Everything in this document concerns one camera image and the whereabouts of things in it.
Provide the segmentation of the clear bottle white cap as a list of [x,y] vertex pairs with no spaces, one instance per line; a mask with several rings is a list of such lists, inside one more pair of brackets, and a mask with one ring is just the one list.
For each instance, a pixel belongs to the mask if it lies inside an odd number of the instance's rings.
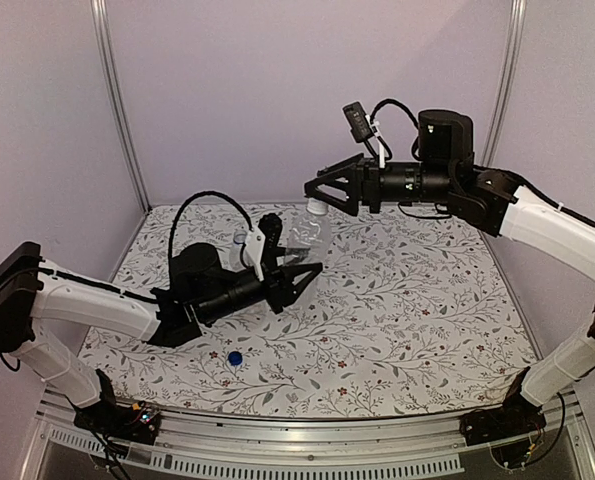
[[[308,263],[321,262],[324,265],[326,260],[332,241],[331,221],[328,212],[329,205],[309,198],[305,210],[292,223],[286,247],[301,246],[310,248],[311,257]],[[312,303],[320,274],[292,305],[294,309],[306,309]]]

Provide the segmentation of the Pepsi bottle blue label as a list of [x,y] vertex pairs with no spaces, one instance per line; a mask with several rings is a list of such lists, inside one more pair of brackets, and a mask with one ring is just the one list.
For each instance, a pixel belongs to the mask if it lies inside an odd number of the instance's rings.
[[245,249],[247,231],[238,229],[233,233],[229,249],[229,268],[231,271],[241,271],[246,268],[243,263],[243,254]]

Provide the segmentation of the blue bottle cap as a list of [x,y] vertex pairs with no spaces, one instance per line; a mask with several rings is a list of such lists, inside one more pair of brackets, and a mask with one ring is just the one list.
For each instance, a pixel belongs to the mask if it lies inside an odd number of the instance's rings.
[[231,366],[239,366],[243,362],[243,356],[238,351],[232,351],[228,354],[227,360]]

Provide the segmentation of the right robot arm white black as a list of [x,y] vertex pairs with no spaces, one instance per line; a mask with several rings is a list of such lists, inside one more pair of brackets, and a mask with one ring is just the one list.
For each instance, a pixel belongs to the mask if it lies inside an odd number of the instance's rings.
[[[595,282],[595,222],[548,198],[521,175],[474,162],[473,122],[449,110],[423,110],[414,117],[415,162],[383,154],[355,155],[319,171],[305,194],[348,215],[361,206],[379,212],[382,203],[429,203],[493,237],[539,250]],[[595,369],[593,321],[513,381],[494,427],[514,436],[533,412]]]

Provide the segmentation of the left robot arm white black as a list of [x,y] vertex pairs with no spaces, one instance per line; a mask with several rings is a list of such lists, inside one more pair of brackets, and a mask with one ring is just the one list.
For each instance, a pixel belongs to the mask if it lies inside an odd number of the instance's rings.
[[105,434],[125,426],[123,408],[104,392],[105,380],[81,363],[44,326],[67,321],[111,330],[146,344],[182,346],[218,319],[266,303],[276,314],[293,305],[322,272],[321,263],[280,265],[280,247],[270,247],[258,267],[225,269],[217,249],[194,243],[169,265],[166,289],[148,295],[80,276],[44,259],[38,244],[21,244],[0,264],[0,353],[30,366],[85,410]]

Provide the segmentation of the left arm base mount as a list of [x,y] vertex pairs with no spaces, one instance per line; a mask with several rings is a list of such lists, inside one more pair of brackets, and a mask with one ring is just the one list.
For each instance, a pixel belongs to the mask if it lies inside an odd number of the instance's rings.
[[85,408],[74,407],[74,425],[99,435],[153,445],[161,425],[160,409],[145,401],[118,404],[109,377],[100,369],[95,372],[101,387],[99,399]]

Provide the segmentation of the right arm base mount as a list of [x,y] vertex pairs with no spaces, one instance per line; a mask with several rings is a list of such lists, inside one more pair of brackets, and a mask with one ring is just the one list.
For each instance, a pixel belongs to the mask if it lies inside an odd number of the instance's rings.
[[459,418],[459,431],[468,446],[521,437],[491,450],[493,460],[506,469],[529,463],[545,427],[541,408],[522,398],[505,400],[495,408],[476,409]]

